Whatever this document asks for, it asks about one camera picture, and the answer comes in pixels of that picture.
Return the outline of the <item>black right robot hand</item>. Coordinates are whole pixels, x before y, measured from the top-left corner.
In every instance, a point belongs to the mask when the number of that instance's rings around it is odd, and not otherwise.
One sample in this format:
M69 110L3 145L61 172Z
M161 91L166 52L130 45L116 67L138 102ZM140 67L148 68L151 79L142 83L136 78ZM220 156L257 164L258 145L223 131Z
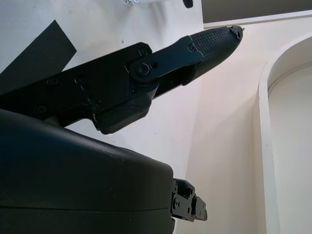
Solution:
M205 202L169 165L68 126L88 119L103 134L117 132L242 39L242 27L225 26L65 69L76 49L51 23L0 75L1 233L171 234L176 219L206 221Z

